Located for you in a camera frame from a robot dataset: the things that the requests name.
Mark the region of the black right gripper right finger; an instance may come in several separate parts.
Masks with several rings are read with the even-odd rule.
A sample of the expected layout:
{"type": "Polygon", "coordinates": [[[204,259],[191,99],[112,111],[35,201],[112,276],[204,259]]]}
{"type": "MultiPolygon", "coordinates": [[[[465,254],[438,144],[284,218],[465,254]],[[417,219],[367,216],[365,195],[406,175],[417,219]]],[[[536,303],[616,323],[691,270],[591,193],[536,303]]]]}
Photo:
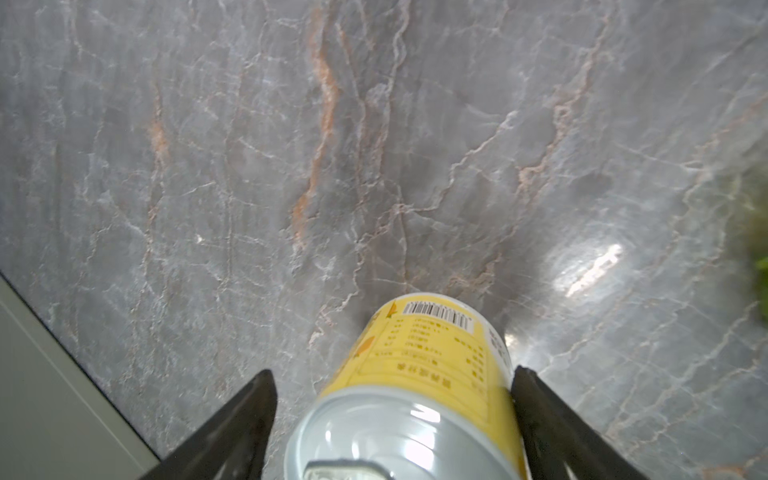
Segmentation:
{"type": "Polygon", "coordinates": [[[646,478],[534,370],[523,366],[515,369],[511,397],[533,479],[646,478]]]}

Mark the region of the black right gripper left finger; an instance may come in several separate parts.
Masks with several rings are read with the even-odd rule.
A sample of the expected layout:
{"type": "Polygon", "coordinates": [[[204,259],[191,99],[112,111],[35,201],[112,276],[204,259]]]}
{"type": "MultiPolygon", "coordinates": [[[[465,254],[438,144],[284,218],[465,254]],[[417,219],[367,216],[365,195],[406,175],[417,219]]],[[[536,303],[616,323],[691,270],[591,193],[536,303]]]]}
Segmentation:
{"type": "Polygon", "coordinates": [[[264,369],[142,478],[260,479],[277,404],[273,373],[264,369]]]}

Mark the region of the yellow labelled white can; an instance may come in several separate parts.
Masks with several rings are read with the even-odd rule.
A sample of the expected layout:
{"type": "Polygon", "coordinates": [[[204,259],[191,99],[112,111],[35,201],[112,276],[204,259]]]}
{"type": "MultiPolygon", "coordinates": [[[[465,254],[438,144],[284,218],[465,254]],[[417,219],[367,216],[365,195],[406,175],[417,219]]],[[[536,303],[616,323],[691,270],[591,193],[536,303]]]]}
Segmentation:
{"type": "Polygon", "coordinates": [[[524,479],[513,365],[492,324],[437,293],[380,307],[291,435],[288,479],[524,479]]]}

